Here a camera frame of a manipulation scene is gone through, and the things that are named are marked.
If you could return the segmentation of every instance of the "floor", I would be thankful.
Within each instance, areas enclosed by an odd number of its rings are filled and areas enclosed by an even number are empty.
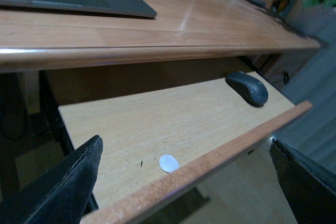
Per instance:
[[[226,72],[232,71],[233,66],[239,70],[248,71],[248,67],[242,66],[241,62],[235,64],[234,60],[210,60],[209,64],[202,61],[190,61],[183,64],[178,63],[157,63],[155,71],[148,74],[144,82],[140,82],[138,86],[131,86],[118,89],[120,86],[118,80],[116,85],[111,85],[110,88],[114,90],[114,96],[126,95],[129,92],[140,92],[140,86],[148,87],[148,83],[155,78],[160,79],[160,83],[168,80],[166,84],[170,87],[184,85],[192,82],[215,79],[223,76]],[[179,66],[176,72],[172,73],[170,70],[172,66]],[[109,74],[113,75],[116,68],[112,70],[103,71],[102,77]],[[82,74],[85,74],[88,69],[81,69],[78,74],[79,79]],[[144,76],[143,69],[130,69],[125,67],[119,70],[123,73],[125,79],[128,79],[128,74],[133,74],[132,78],[136,79],[138,76]],[[65,76],[69,72],[61,71],[61,76]],[[56,72],[51,72],[54,76],[55,82]],[[19,95],[19,89],[16,83],[14,74],[1,74],[0,75],[0,102],[1,102],[1,126],[2,130],[11,137],[19,136],[24,129],[24,107],[22,99]],[[73,102],[76,99],[75,94],[78,95],[78,100],[92,99],[92,93],[83,96],[83,88],[89,86],[88,82],[82,81],[82,85],[74,87],[72,84],[64,86],[65,92],[61,92],[56,99],[60,103]],[[150,89],[164,88],[162,86],[152,85]],[[72,92],[71,96],[66,96],[67,92]],[[0,133],[0,200],[9,197],[14,192],[23,188],[31,181],[36,179],[47,169],[58,164],[63,158],[63,153],[59,143],[55,142],[51,132],[43,132],[41,135],[30,136],[27,130],[20,140],[9,140],[2,133]],[[272,164],[269,155],[269,145],[256,149],[249,155],[243,155],[233,163],[222,169],[217,174],[213,175],[206,181],[199,184],[197,187],[199,196],[204,199],[198,204],[194,204],[192,211],[186,211],[187,204],[170,204],[171,210],[166,212],[159,211],[155,217],[150,217],[145,223],[199,223],[199,224],[215,224],[215,223],[296,223],[291,209],[281,191],[277,181],[276,171]],[[186,194],[182,196],[180,201],[191,201],[195,194]],[[177,212],[185,212],[181,218],[173,218]]]

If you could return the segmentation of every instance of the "orange wood edge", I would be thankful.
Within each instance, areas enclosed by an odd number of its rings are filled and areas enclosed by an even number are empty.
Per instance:
[[[268,136],[275,130],[302,115],[312,107],[309,101],[276,116],[258,127],[236,137],[222,146],[180,167],[126,197],[119,202],[85,216],[81,224],[126,223],[146,212],[166,199],[172,192],[177,192],[219,165],[229,163],[239,153]]]

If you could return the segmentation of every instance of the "desk leg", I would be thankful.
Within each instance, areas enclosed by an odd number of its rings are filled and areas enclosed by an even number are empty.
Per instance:
[[[38,71],[17,74],[20,89],[26,104],[28,115],[40,112],[40,93]]]

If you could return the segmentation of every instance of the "wood grain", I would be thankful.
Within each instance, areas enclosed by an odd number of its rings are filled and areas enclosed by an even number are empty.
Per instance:
[[[145,0],[156,19],[0,10],[0,71],[318,49],[244,0]]]
[[[265,80],[261,81],[269,91],[269,101],[263,108],[248,105],[224,79],[60,106],[75,148],[91,135],[99,134],[104,140],[93,190],[99,207],[117,203],[142,187],[166,178],[158,165],[161,155],[171,154],[180,166],[187,165],[293,108],[282,94]],[[251,135],[251,139],[260,134]],[[227,151],[230,154],[236,149],[230,147]],[[188,172],[190,176],[213,166],[198,165],[200,170],[194,166]],[[187,183],[185,176],[175,177],[175,184],[183,186]],[[160,198],[162,194],[151,192],[149,202],[156,200],[155,195]]]
[[[312,107],[308,101],[276,116],[245,134],[223,144],[213,151],[155,181],[125,199],[85,216],[81,224],[126,223],[151,207],[159,204],[172,192],[177,192],[219,165],[229,163],[233,157],[249,148],[259,139],[305,113]]]

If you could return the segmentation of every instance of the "wooden desk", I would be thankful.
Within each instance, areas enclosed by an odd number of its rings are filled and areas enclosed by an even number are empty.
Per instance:
[[[318,49],[244,0],[145,0],[156,19],[0,10],[0,72],[24,72],[38,112],[38,70]]]
[[[224,79],[60,106],[75,148],[95,134],[103,138],[93,190],[101,210],[82,223],[124,223],[146,213],[310,108],[295,107],[252,75],[269,92],[262,108],[247,104]],[[162,171],[163,154],[173,155],[180,168]]]

